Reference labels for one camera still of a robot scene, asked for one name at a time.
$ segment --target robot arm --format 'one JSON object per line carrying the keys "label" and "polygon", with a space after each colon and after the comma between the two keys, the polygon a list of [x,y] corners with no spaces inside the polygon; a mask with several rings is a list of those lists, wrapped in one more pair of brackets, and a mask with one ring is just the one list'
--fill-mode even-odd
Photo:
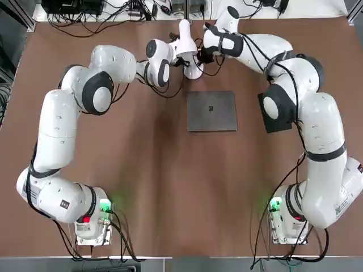
{"label": "robot arm", "polygon": [[74,156],[78,117],[81,112],[105,114],[112,103],[114,85],[133,81],[138,73],[144,74],[145,67],[125,49],[99,45],[92,52],[89,67],[68,67],[59,89],[45,95],[33,159],[20,174],[16,189],[47,216],[75,223],[78,244],[102,245],[109,240],[110,226],[102,222],[109,219],[105,211],[111,210],[101,188],[60,176],[60,169]]}
{"label": "robot arm", "polygon": [[303,54],[295,56],[291,44],[281,37],[238,33],[238,18],[237,10],[228,7],[215,25],[206,24],[203,50],[207,54],[233,57],[268,77],[273,84],[264,92],[264,111],[275,123],[293,122],[296,118],[296,92],[284,68],[293,75],[300,103],[307,94],[317,92],[323,85],[322,65]]}
{"label": "robot arm", "polygon": [[235,58],[269,77],[263,109],[272,122],[296,120],[305,142],[307,180],[280,187],[270,202],[274,243],[295,244],[308,220],[327,228],[336,222],[363,190],[363,166],[347,157],[343,124],[332,96],[317,93],[324,83],[322,65],[314,58],[295,55],[286,40],[264,34],[237,33],[238,13],[228,9],[215,25],[206,24],[207,54]]}

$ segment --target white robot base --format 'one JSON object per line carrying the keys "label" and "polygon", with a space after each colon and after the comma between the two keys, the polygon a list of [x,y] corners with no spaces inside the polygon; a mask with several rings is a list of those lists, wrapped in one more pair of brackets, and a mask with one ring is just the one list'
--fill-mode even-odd
{"label": "white robot base", "polygon": [[88,223],[74,222],[78,245],[109,245],[111,243],[112,216],[106,211],[112,211],[111,201],[101,188],[94,188],[96,193],[96,207]]}
{"label": "white robot base", "polygon": [[[282,186],[275,193],[268,206],[268,216],[271,235],[274,244],[286,245],[296,244],[297,238],[303,229],[305,222],[301,222],[293,218],[286,206],[286,189],[287,186]],[[305,239],[309,223],[306,223],[304,230],[301,233],[298,244],[306,244]]]}

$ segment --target cable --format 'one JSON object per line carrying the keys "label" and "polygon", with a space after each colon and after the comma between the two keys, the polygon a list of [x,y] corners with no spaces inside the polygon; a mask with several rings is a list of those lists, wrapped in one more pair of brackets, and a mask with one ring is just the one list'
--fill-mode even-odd
{"label": "cable", "polygon": [[[138,2],[138,4],[140,4],[140,6],[142,6],[143,7],[143,9],[144,9],[144,12],[146,12],[145,10],[147,10],[147,11],[149,11],[149,9],[147,8],[147,6],[145,5],[145,1],[143,1],[143,0],[135,0],[135,1],[137,1]],[[56,23],[54,23],[54,22],[52,22],[52,20],[50,20],[50,17],[49,17],[49,14],[47,14],[47,20],[48,20],[48,22],[49,22],[49,24],[53,27],[53,28],[55,28],[55,29],[57,29],[57,30],[59,30],[59,31],[61,31],[61,32],[63,32],[63,33],[65,33],[65,34],[67,34],[67,35],[69,35],[69,36],[71,36],[71,37],[76,37],[76,38],[88,38],[88,37],[92,37],[93,35],[95,35],[95,34],[99,34],[99,33],[101,33],[102,31],[104,31],[104,30],[106,30],[107,28],[109,28],[109,27],[114,27],[114,26],[119,26],[120,24],[122,24],[122,23],[125,23],[125,22],[141,22],[142,20],[144,20],[144,18],[145,17],[143,17],[143,15],[141,14],[140,15],[140,18],[138,19],[138,20],[131,20],[131,19],[129,19],[129,20],[125,20],[125,21],[122,21],[122,22],[119,22],[119,23],[116,23],[116,24],[112,24],[112,25],[108,25],[108,26],[105,26],[104,28],[101,28],[102,27],[102,25],[105,23],[105,22],[107,22],[107,21],[109,21],[112,17],[117,17],[119,14],[121,14],[122,12],[125,12],[125,11],[127,11],[126,10],[126,8],[127,7],[129,7],[131,4],[133,3],[133,1],[131,1],[131,0],[129,0],[129,1],[127,1],[125,4],[123,4],[118,10],[116,10],[114,13],[112,13],[112,14],[110,14],[109,16],[108,16],[108,18],[106,18],[106,19],[104,19],[101,23],[100,23],[100,25],[98,26],[98,28],[96,29],[96,30],[90,30],[90,29],[88,29],[84,24],[83,24],[83,22],[82,22],[82,17],[84,16],[85,17],[85,21],[86,21],[86,16],[85,16],[85,11],[82,11],[81,13],[80,13],[80,15],[77,17],[77,19],[76,20],[73,20],[73,19],[71,19],[71,18],[65,18],[64,17],[64,15],[62,15],[62,17],[63,17],[63,19],[67,22],[68,20],[70,21],[70,23],[69,24],[66,24],[66,25],[57,25]],[[89,35],[83,35],[83,36],[81,36],[81,35],[74,35],[74,34],[72,34],[72,33],[69,33],[69,32],[67,32],[67,31],[65,31],[65,30],[63,30],[63,29],[61,29],[61,28],[63,28],[63,27],[67,27],[67,26],[72,26],[72,25],[74,25],[74,24],[77,24],[77,23],[82,23],[82,25],[83,25],[83,27],[85,28],[85,29],[87,29],[89,32],[91,32],[91,34],[89,34]]]}
{"label": "cable", "polygon": [[296,248],[297,244],[299,243],[299,239],[300,239],[300,237],[301,237],[301,235],[302,235],[302,233],[303,233],[303,231],[304,231],[304,229],[305,229],[306,225],[307,225],[307,221],[305,221],[305,224],[304,224],[304,226],[302,227],[302,229],[301,229],[301,231],[300,231],[299,236],[297,236],[296,243],[294,244],[293,248],[291,249],[290,259],[292,258],[293,254],[294,254],[294,252],[295,252],[295,248]]}
{"label": "cable", "polygon": [[322,259],[325,258],[327,252],[328,252],[328,248],[329,248],[329,232],[328,230],[325,228],[325,235],[326,235],[326,243],[325,243],[325,247],[324,247],[324,251],[323,253],[316,259],[305,259],[305,258],[299,258],[299,257],[293,257],[292,259],[297,260],[297,261],[302,261],[302,262],[319,262]]}
{"label": "cable", "polygon": [[[245,34],[242,34],[241,33],[241,35],[245,38],[245,39],[249,39],[249,41],[255,46],[255,48],[262,54],[262,56],[264,56],[268,61],[270,61],[271,59],[268,57],[268,56],[266,56],[266,54],[253,42],[253,40],[251,39],[251,38],[249,38],[247,35],[245,35]],[[299,114],[298,114],[298,112],[299,112],[299,100],[298,100],[298,90],[297,90],[297,85],[296,85],[296,82],[295,82],[295,79],[294,79],[294,76],[293,76],[293,74],[291,73],[291,71],[290,70],[288,70],[285,66],[283,66],[283,65],[281,65],[280,63],[275,63],[275,65],[277,65],[278,67],[281,67],[282,69],[284,69],[288,74],[289,74],[289,76],[290,76],[290,78],[291,78],[291,80],[292,80],[292,82],[293,82],[293,85],[294,85],[294,90],[295,90],[295,95],[296,95],[296,116],[295,116],[295,120],[294,120],[294,123],[295,123],[295,125],[297,126],[297,130],[298,130],[298,134],[299,134],[299,137],[300,137],[300,140],[301,140],[301,143],[302,143],[302,146],[303,146],[303,149],[304,149],[304,151],[306,151],[306,148],[305,148],[305,142],[304,142],[304,140],[303,140],[303,136],[302,136],[302,133],[301,133],[301,128],[300,128],[300,126],[299,126],[299,122],[301,122],[299,119],[298,119],[298,116],[299,116]],[[298,167],[302,164],[302,162],[304,161],[304,159],[305,159],[305,157],[306,157],[306,153],[304,152],[304,154],[303,154],[303,157],[302,157],[302,159],[300,160],[300,158],[299,158],[299,160],[298,160],[298,163],[297,163],[297,165],[285,176],[285,178],[280,182],[280,184],[279,184],[279,186],[275,189],[275,191],[274,191],[274,193],[272,194],[272,197],[274,196],[274,194],[275,194],[275,192],[278,190],[278,188],[281,186],[281,184],[284,182],[284,180],[296,169],[298,169]],[[252,265],[251,265],[251,270],[253,269],[253,267],[255,266],[255,264],[259,261],[259,260],[257,260],[256,261],[256,250],[257,250],[257,243],[258,243],[258,237],[259,237],[259,233],[260,233],[260,229],[261,229],[261,222],[262,222],[262,219],[263,219],[263,216],[264,216],[264,214],[266,213],[266,210],[267,210],[267,207],[268,207],[268,204],[269,204],[269,202],[271,201],[271,199],[272,199],[272,197],[270,198],[270,200],[268,201],[268,203],[267,203],[267,205],[266,205],[266,207],[265,207],[265,210],[264,210],[264,212],[263,212],[263,215],[262,215],[262,217],[261,217],[261,220],[260,220],[260,223],[259,223],[259,229],[258,229],[258,233],[257,233],[257,237],[256,237],[256,243],[255,243],[255,252],[254,252],[254,261],[253,261],[253,263],[252,263]],[[323,253],[318,257],[318,258],[316,258],[316,259],[304,259],[304,258],[298,258],[298,257],[292,257],[291,258],[291,256],[293,255],[293,253],[294,253],[294,250],[295,250],[295,247],[293,248],[293,250],[292,250],[292,252],[291,252],[291,254],[290,254],[290,258],[291,259],[293,259],[293,260],[298,260],[298,261],[302,261],[302,262],[319,262],[319,261],[321,261],[324,257],[325,257],[325,255],[326,255],[326,253],[327,253],[327,250],[328,250],[328,247],[329,247],[329,233],[328,233],[328,230],[327,229],[325,229],[325,233],[326,233],[326,246],[325,246],[325,248],[324,248],[324,251],[323,251]],[[283,258],[273,258],[273,259],[276,259],[276,260],[286,260],[286,257],[287,256],[284,256]]]}
{"label": "cable", "polygon": [[210,77],[213,77],[213,76],[215,76],[215,75],[217,75],[219,72],[220,72],[220,70],[221,70],[221,68],[222,68],[222,65],[223,65],[223,63],[225,62],[225,55],[223,55],[223,60],[222,60],[222,63],[219,65],[219,68],[218,68],[218,70],[214,73],[214,74],[208,74],[207,72],[205,72],[205,71],[203,71],[203,70],[201,70],[200,68],[199,68],[199,65],[196,63],[196,61],[195,61],[195,58],[193,58],[193,60],[194,60],[194,64],[197,66],[197,68],[198,68],[198,70],[199,71],[201,71],[204,75],[208,75],[208,76],[210,76]]}
{"label": "cable", "polygon": [[299,164],[297,164],[293,169],[291,169],[289,171],[289,173],[287,173],[287,175],[281,180],[281,182],[279,183],[279,185],[275,188],[275,190],[273,191],[273,193],[271,194],[271,196],[270,196],[270,198],[269,198],[269,200],[267,202],[267,205],[266,205],[266,207],[265,207],[265,209],[264,209],[264,211],[262,213],[261,220],[260,220],[260,223],[259,223],[259,228],[258,228],[258,231],[257,231],[257,237],[256,237],[256,243],[255,243],[255,250],[254,250],[254,261],[253,261],[252,266],[250,267],[251,270],[254,268],[254,266],[256,264],[257,243],[258,243],[259,234],[260,234],[260,230],[261,230],[262,219],[263,219],[264,215],[266,214],[268,205],[269,205],[271,199],[273,198],[275,192],[277,192],[277,190],[282,185],[282,183],[284,183],[284,181],[291,175],[291,173],[293,173],[296,170],[296,168],[299,167],[303,163],[304,159],[305,159],[305,156],[303,157],[303,159],[300,161]]}
{"label": "cable", "polygon": [[254,5],[247,4],[245,0],[242,0],[242,1],[243,1],[243,3],[244,3],[247,7],[254,7],[254,8],[256,8],[256,9],[258,9],[258,8],[259,8],[259,7],[256,7],[256,6],[254,6]]}
{"label": "cable", "polygon": [[[36,149],[37,149],[37,143],[35,144],[34,147],[34,151],[33,151],[33,155],[32,155],[32,159],[31,159],[31,165],[33,165],[35,157],[36,157]],[[61,225],[59,224],[59,222],[57,222],[55,219],[51,218],[48,214],[42,212],[41,210],[38,210],[32,203],[32,199],[31,199],[31,184],[30,184],[30,171],[28,171],[27,173],[27,177],[26,177],[26,197],[27,197],[27,202],[29,204],[29,206],[38,214],[49,218],[50,220],[52,220],[55,225],[57,226],[59,233],[61,235],[62,241],[66,247],[67,252],[69,253],[69,255],[71,255],[72,260],[73,261],[102,261],[102,260],[110,260],[110,258],[83,258],[78,251],[73,247],[73,245],[71,244],[71,241],[68,238],[68,235],[66,234],[66,232],[64,231],[64,229],[61,227]]]}
{"label": "cable", "polygon": [[167,90],[169,89],[169,81],[168,81],[168,86],[167,86],[167,89],[165,90],[165,91],[160,91],[160,90],[158,90],[155,86],[153,86],[153,85],[151,85],[148,81],[147,81],[147,76],[145,75],[145,76],[142,76],[141,74],[139,74],[139,73],[136,73],[140,78],[142,78],[142,80],[144,81],[144,82],[142,82],[140,79],[138,79],[138,81],[141,83],[141,84],[144,84],[144,85],[147,85],[147,86],[149,86],[157,95],[159,95],[159,96],[161,96],[161,97],[163,97],[163,98],[167,98],[167,99],[170,99],[170,98],[173,98],[173,97],[175,97],[179,92],[180,92],[180,90],[182,89],[182,87],[183,87],[183,83],[184,83],[184,74],[183,74],[183,78],[181,79],[181,83],[180,83],[180,87],[179,87],[179,89],[178,89],[178,91],[176,92],[176,93],[174,93],[173,95],[171,95],[171,96],[167,96],[167,95],[164,95],[166,92],[167,92]]}
{"label": "cable", "polygon": [[[114,212],[114,211],[112,211],[112,214],[116,217],[116,219],[117,219],[117,222],[118,222],[118,224],[119,224],[119,227],[120,227],[120,229],[121,229],[121,222],[120,222],[120,218],[119,218],[119,216]],[[123,250],[123,241],[121,240],[120,241],[120,248],[121,248],[121,258],[120,258],[120,262],[122,263],[122,264],[124,264],[124,263],[126,263],[127,262],[127,260],[124,260],[123,259],[123,257],[124,257],[124,255],[125,255],[125,252],[126,252],[126,247],[125,247],[125,249]]]}
{"label": "cable", "polygon": [[127,84],[127,86],[126,86],[125,90],[122,92],[122,94],[121,94],[118,98],[116,98],[117,93],[118,93],[118,91],[119,91],[119,87],[120,87],[120,85],[118,85],[118,86],[117,86],[117,90],[116,90],[116,93],[115,93],[115,97],[114,97],[114,98],[113,98],[113,100],[111,101],[111,105],[112,105],[113,103],[116,103],[117,101],[119,101],[121,98],[123,98],[123,96],[125,95],[125,93],[126,93],[127,89],[129,88],[129,86],[130,86],[130,83],[128,83],[128,84]]}
{"label": "cable", "polygon": [[119,228],[116,224],[114,224],[114,222],[111,222],[111,226],[112,226],[113,228],[115,228],[115,230],[116,230],[116,231],[120,234],[120,236],[121,236],[121,241],[123,241],[123,242],[125,243],[125,246],[126,246],[126,248],[127,248],[127,251],[129,252],[129,254],[130,254],[130,256],[131,256],[132,260],[134,260],[134,261],[136,261],[136,262],[144,262],[144,261],[146,261],[146,259],[138,259],[138,258],[135,256],[135,254],[134,254],[133,250],[131,250],[131,249],[130,249],[130,246],[129,246],[128,242],[127,242],[127,239],[126,239],[125,235],[124,235],[124,234],[123,234],[123,232],[121,231],[121,228]]}
{"label": "cable", "polygon": [[121,7],[116,7],[116,6],[114,6],[113,4],[111,4],[110,2],[108,2],[106,0],[103,0],[103,2],[105,2],[106,4],[110,5],[111,7],[116,8],[116,9],[120,9],[122,7],[122,6]]}
{"label": "cable", "polygon": [[240,16],[239,18],[249,18],[251,19],[254,15],[256,15],[258,12],[260,12],[260,10],[262,9],[262,3],[260,2],[260,5],[258,7],[256,7],[256,10],[252,13],[252,14],[249,14],[249,15],[246,15],[246,16]]}

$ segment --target tabletop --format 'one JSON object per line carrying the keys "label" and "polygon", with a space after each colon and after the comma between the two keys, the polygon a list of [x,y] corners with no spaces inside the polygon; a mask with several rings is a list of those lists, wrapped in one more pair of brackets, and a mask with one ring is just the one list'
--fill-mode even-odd
{"label": "tabletop", "polygon": [[[194,39],[202,37],[202,24],[191,25]],[[71,28],[85,34],[80,26]],[[322,91],[337,101],[348,155],[363,161],[363,53],[347,19],[242,20],[239,31],[281,36],[296,53],[322,63]],[[67,36],[48,23],[29,33],[0,131],[0,256],[67,256],[54,224],[32,211],[15,188],[32,155],[44,95],[57,87],[65,67],[88,65],[99,44],[116,45],[144,59],[147,42],[168,41],[169,32],[178,32],[178,22],[125,23],[87,39]],[[216,69],[215,63],[206,67],[210,73]],[[172,68],[170,94],[181,79],[181,68]],[[62,176],[105,190],[117,211],[125,213],[138,256],[252,256],[258,212],[302,153],[296,130],[265,132],[257,95],[267,87],[263,76],[233,59],[216,76],[184,80],[173,99],[133,82],[105,116],[79,118],[75,158]],[[188,132],[187,92],[223,90],[235,93],[238,131]],[[305,172],[304,164],[301,179]],[[292,182],[293,176],[286,181]],[[363,256],[362,207],[359,196],[329,228],[328,255]],[[319,254],[316,238],[309,240],[297,254]],[[95,248],[94,255],[119,256],[119,242],[113,233],[111,245]],[[272,254],[288,250],[273,246]],[[260,239],[257,255],[266,254]]]}

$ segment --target robot end effector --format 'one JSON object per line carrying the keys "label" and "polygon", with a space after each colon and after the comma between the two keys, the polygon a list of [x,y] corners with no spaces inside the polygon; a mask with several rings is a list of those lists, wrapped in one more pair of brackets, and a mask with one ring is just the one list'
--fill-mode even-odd
{"label": "robot end effector", "polygon": [[191,29],[188,20],[179,23],[179,36],[176,40],[167,44],[161,40],[151,40],[146,47],[146,55],[149,60],[146,72],[147,79],[157,87],[164,87],[170,74],[170,66],[178,65],[178,60],[183,60],[184,75],[188,79],[197,79],[202,76],[203,65],[197,67],[193,60],[198,49],[191,37]]}

